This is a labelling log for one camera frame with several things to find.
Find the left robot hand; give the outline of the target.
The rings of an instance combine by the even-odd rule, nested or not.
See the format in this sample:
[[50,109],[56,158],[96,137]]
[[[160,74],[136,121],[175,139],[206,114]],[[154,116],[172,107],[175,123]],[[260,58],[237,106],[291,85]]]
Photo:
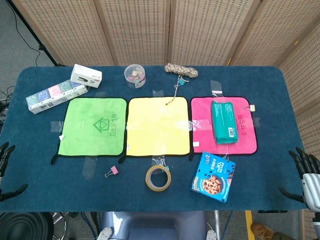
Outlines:
[[[3,178],[5,176],[5,172],[8,166],[9,158],[12,152],[15,150],[16,146],[12,145],[9,146],[9,142],[5,142],[0,147],[0,184],[2,185]],[[2,192],[2,189],[0,189],[0,201],[3,202],[5,200],[14,198],[20,194],[22,194],[28,187],[28,184],[23,184],[20,188],[9,191],[9,192]]]

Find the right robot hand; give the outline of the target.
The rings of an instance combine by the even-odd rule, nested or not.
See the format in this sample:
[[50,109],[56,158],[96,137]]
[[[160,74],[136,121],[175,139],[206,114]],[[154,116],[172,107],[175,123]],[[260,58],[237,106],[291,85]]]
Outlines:
[[320,212],[320,160],[312,154],[307,154],[299,147],[297,153],[289,150],[299,174],[303,195],[288,192],[283,187],[279,191],[287,198],[306,204],[313,213]]

